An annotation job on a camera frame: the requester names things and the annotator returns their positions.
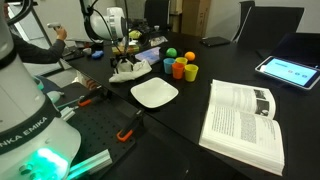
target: book page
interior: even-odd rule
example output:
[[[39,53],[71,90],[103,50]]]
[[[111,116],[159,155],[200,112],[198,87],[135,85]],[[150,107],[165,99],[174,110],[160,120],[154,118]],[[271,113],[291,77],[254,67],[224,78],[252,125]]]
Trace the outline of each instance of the book page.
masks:
[[[199,144],[274,174],[284,167],[280,127],[263,116],[209,106]]]
[[[273,119],[276,104],[269,89],[212,80],[209,104],[223,105]]]

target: wall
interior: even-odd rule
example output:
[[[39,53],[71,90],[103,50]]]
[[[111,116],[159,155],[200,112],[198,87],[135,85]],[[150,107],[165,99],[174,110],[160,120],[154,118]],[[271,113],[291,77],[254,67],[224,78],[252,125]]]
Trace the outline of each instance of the wall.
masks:
[[[60,22],[67,30],[68,38],[87,38],[79,0],[39,0],[37,2],[39,5],[34,9],[51,42],[56,39],[56,34],[52,29],[47,28],[47,23],[50,22]],[[114,0],[100,0],[95,5],[95,9],[105,15],[106,8],[113,6],[115,6]]]
[[[212,0],[206,36],[222,36],[231,39],[240,20],[240,1]],[[257,6],[305,7],[298,32],[320,33],[320,0],[255,0]]]

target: laptop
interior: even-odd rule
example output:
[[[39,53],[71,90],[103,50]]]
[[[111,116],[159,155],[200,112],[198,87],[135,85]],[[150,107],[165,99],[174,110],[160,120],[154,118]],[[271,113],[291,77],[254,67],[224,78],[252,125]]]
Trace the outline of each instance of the laptop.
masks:
[[[287,33],[270,56],[311,67],[320,66],[320,33]]]

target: tablet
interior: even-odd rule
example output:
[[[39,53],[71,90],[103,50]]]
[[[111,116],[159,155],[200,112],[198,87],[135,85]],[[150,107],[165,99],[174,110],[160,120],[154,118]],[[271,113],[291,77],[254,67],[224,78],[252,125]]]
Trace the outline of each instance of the tablet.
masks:
[[[318,69],[274,56],[268,57],[255,70],[303,90],[310,90],[320,79]]]
[[[207,47],[214,47],[219,45],[230,44],[230,41],[220,36],[216,36],[216,37],[203,38],[201,39],[200,43]]]

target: orange cup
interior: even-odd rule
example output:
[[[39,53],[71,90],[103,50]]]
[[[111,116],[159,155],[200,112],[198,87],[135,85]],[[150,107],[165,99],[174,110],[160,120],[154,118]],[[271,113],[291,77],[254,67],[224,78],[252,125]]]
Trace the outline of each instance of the orange cup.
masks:
[[[184,64],[173,63],[172,64],[172,75],[175,79],[181,79],[183,77]]]

